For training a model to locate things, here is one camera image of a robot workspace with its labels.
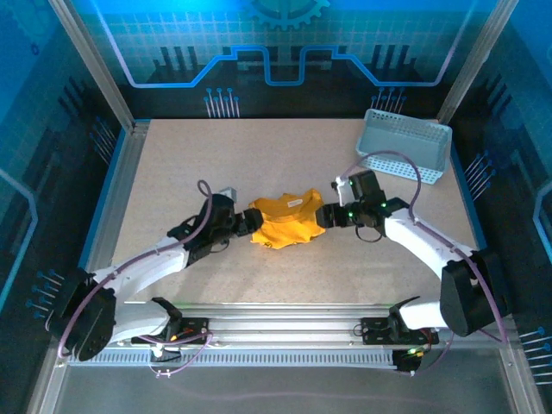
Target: label on shirt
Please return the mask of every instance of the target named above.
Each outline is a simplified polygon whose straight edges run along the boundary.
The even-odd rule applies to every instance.
[[[303,203],[303,200],[300,198],[299,200],[293,200],[293,201],[288,202],[287,206],[289,208],[291,208],[291,207],[295,207],[296,205],[300,205],[302,203]]]

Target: aluminum frame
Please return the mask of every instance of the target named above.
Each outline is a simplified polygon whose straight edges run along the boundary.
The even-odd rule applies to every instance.
[[[118,161],[110,191],[103,208],[97,237],[87,261],[88,268],[108,266],[122,224],[129,192],[138,166],[143,137],[126,140]],[[353,328],[361,317],[386,317],[388,306],[363,304],[189,304],[180,306],[187,317],[208,317],[215,337],[214,351],[228,349],[296,349],[296,350],[350,350],[370,349],[361,345],[361,339],[353,335]],[[511,338],[509,348],[501,352],[505,381],[518,413],[545,413],[542,401],[532,378],[527,373],[527,362],[512,319],[506,318],[506,327]],[[449,339],[448,331],[441,331],[444,346]],[[473,334],[467,338],[455,338],[453,349],[496,348],[496,343],[487,337]],[[132,349],[128,343],[110,346],[109,351]],[[57,397],[66,372],[66,364],[59,364],[52,348],[43,364],[40,378],[28,413],[54,413]]]
[[[519,0],[498,1],[442,103],[442,107],[437,114],[439,123],[449,124],[475,77],[489,57],[489,53],[504,30],[506,23],[510,20],[511,13],[518,2]]]
[[[127,133],[131,133],[135,126],[135,119],[71,0],[48,0],[48,2],[122,128]]]

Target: enclosure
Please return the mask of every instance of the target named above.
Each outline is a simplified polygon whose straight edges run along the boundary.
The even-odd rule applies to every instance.
[[[549,412],[551,17],[543,0],[0,2],[0,411]],[[132,296],[210,319],[183,373],[156,379],[126,342],[57,359],[52,283],[153,246],[201,209],[199,179],[235,188],[236,211],[311,188],[337,202],[367,110],[452,128],[416,213],[498,254],[507,345],[442,330],[419,378],[375,369],[393,348],[356,325],[439,279],[387,238],[328,229],[232,239]],[[376,175],[411,200],[415,181]]]

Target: cable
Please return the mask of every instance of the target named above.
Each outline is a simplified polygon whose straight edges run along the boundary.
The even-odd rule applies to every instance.
[[[171,250],[172,248],[176,248],[178,246],[181,246],[181,245],[189,242],[190,240],[192,240],[194,237],[196,237],[199,234],[199,232],[201,230],[204,229],[205,225],[207,224],[207,222],[210,219],[210,213],[211,213],[211,210],[213,208],[213,193],[212,193],[212,191],[209,187],[209,184],[207,184],[207,182],[203,179],[200,179],[198,181],[198,190],[204,196],[207,197],[207,211],[205,212],[204,219],[199,224],[198,228],[195,229],[194,231],[192,231],[187,237],[185,237],[181,241],[177,241],[173,244],[169,244],[167,246],[164,246],[163,248],[157,248],[157,249],[154,249],[154,250],[149,250],[145,253],[139,254],[136,257],[124,262],[117,269],[115,269],[113,272],[108,274],[105,277],[105,279],[103,279],[96,286],[94,286],[94,288],[88,293],[88,295],[85,296],[83,301],[78,305],[77,309],[72,314],[71,319],[69,319],[69,322],[67,323],[67,326],[66,326],[65,330],[63,331],[63,334],[61,335],[60,343],[58,345],[58,357],[59,358],[65,358],[65,357],[71,355],[71,352],[69,352],[67,354],[64,354],[64,352],[63,352],[63,348],[66,345],[67,338],[69,337],[69,334],[71,334],[71,331],[72,331],[75,323],[77,322],[78,317],[80,317],[80,314],[83,312],[86,305],[88,305],[90,303],[90,301],[92,300],[94,295],[96,293],[98,293],[100,291],[100,289],[102,289],[105,285],[110,283],[111,280],[115,279],[117,277],[117,275],[122,273],[125,269],[127,269],[128,267],[134,265],[135,263],[139,262],[140,260],[146,259],[147,257],[152,256],[154,254],[163,253],[167,250]]]
[[[171,351],[167,351],[167,352],[170,352],[171,354],[178,354],[176,356],[173,356],[171,358],[169,358],[168,360],[162,360],[162,361],[155,361],[154,363],[156,364],[164,364],[165,362],[171,362],[171,361],[175,361],[179,358],[182,358],[182,353],[181,352],[171,352]]]
[[[480,283],[481,289],[483,290],[483,293],[485,294],[486,300],[489,303],[489,306],[491,307],[492,315],[494,316],[494,319],[499,326],[499,332],[500,332],[500,338],[502,343],[508,343],[508,335],[506,334],[506,328],[504,326],[504,322],[502,321],[502,316],[500,316],[500,310],[497,306],[496,301],[492,297],[491,290],[489,289],[488,284],[485,282],[485,279],[483,278],[483,275],[481,274],[480,270],[477,268],[477,265],[474,263],[473,260],[471,260],[464,252],[462,252],[459,248],[457,248],[454,243],[446,239],[445,237],[441,236],[440,234],[436,233],[433,229],[429,228],[425,224],[419,222],[416,219],[416,216],[414,215],[414,204],[417,201],[418,196],[420,195],[420,191],[422,190],[422,176],[420,175],[420,171],[418,170],[416,164],[414,161],[412,161],[409,157],[406,155],[398,152],[398,151],[375,151],[373,153],[364,155],[359,160],[357,160],[353,165],[351,165],[341,176],[342,179],[347,179],[348,175],[353,171],[353,169],[358,166],[363,160],[368,159],[369,157],[372,157],[374,155],[380,155],[380,154],[390,154],[390,155],[397,155],[404,160],[408,164],[411,165],[411,167],[414,169],[414,173],[416,173],[416,179],[417,179],[417,187],[416,191],[414,192],[414,196],[412,197],[412,200],[410,202],[410,205],[408,207],[408,214],[414,223],[415,226],[418,226],[420,229],[422,229],[425,233],[432,236],[434,239],[440,241],[444,246],[446,246],[449,249],[452,249],[455,253],[457,253],[469,266],[470,270],[475,274],[475,277],[477,278],[478,282]]]
[[[432,339],[431,339],[431,330],[430,329],[420,329],[423,333],[423,335],[428,338],[428,346],[430,347],[428,349],[428,351],[431,350],[431,345],[432,345]]]
[[[377,242],[379,242],[379,241],[381,240],[381,238],[383,237],[383,235],[380,234],[379,237],[378,237],[377,239],[373,239],[373,240],[366,240],[366,239],[363,239],[363,238],[361,237],[361,235],[359,235],[359,228],[360,228],[359,226],[355,226],[355,227],[354,227],[354,233],[355,233],[356,236],[357,236],[359,239],[361,239],[363,242],[366,242],[366,243],[377,243]]]
[[[356,329],[357,329],[359,326],[362,327],[362,325],[361,325],[360,323],[357,323],[357,324],[353,327],[353,335],[354,335],[354,336],[362,336],[362,329],[361,329],[361,334],[360,334],[360,335],[358,335],[358,334],[356,333]]]
[[[211,250],[210,252],[211,252],[211,253],[221,253],[221,252],[223,252],[223,251],[226,250],[226,249],[228,248],[228,246],[230,245],[230,240],[222,241],[220,244],[224,245],[224,247],[221,248],[220,250]]]
[[[451,335],[450,335],[450,339],[448,340],[447,342],[447,346],[445,347],[445,349],[441,352],[441,354],[439,355],[439,357],[433,361],[433,363],[431,365],[429,365],[428,367],[424,368],[424,369],[418,369],[416,371],[416,373],[414,374],[414,376],[418,376],[420,375],[421,373],[427,373],[429,370],[437,367],[443,360],[443,358],[445,357],[445,355],[447,354],[447,352],[450,350],[450,346],[452,345],[452,341],[455,339],[455,333],[454,332],[451,332]]]
[[[488,336],[489,338],[493,339],[493,340],[496,341],[496,342],[502,342],[502,341],[500,340],[500,338],[497,338],[495,335],[493,335],[493,334],[487,332],[487,331],[484,330],[484,329],[480,329],[480,332],[481,332],[483,335]]]
[[[187,369],[205,351],[205,349],[209,346],[209,343],[210,343],[211,339],[213,339],[213,334],[210,333],[209,331],[207,331],[204,334],[191,336],[190,338],[186,338],[186,339],[182,339],[180,341],[174,341],[174,342],[156,342],[156,341],[150,341],[146,336],[139,336],[139,337],[141,339],[144,339],[146,341],[150,341],[150,342],[153,342],[153,343],[163,343],[163,344],[166,344],[166,345],[177,345],[177,344],[180,344],[180,343],[192,342],[192,341],[195,341],[196,339],[203,338],[203,337],[206,337],[206,336],[207,336],[207,340],[205,341],[204,345],[182,367],[175,368],[172,371],[167,370],[166,372],[162,373],[161,370],[155,371],[154,368],[151,365],[149,366],[149,369],[151,369],[158,377],[159,376],[170,377],[171,375],[173,375],[175,373],[180,373],[180,372],[184,371],[185,369]]]

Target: glass panel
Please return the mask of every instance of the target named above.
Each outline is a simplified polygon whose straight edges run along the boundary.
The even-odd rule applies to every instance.
[[[207,367],[163,381],[147,367],[69,367],[55,412],[179,412],[183,406],[242,414],[516,412],[503,376],[499,356],[489,351],[450,352],[439,368],[415,379],[345,367]]]
[[[0,51],[0,411],[24,412],[50,341],[44,277],[77,265],[120,126],[47,2],[0,2]]]
[[[547,336],[552,330],[550,17],[549,2],[519,2],[452,122],[468,183],[474,172],[486,174],[478,188],[471,185],[472,200],[489,246],[505,264],[519,332],[543,326]],[[481,155],[480,166],[468,169]],[[530,356],[548,361],[546,354],[536,350]],[[536,380],[546,383],[552,370],[544,364],[534,373],[544,374]],[[539,390],[550,405],[552,387]]]
[[[434,117],[495,5],[75,3],[139,118]]]

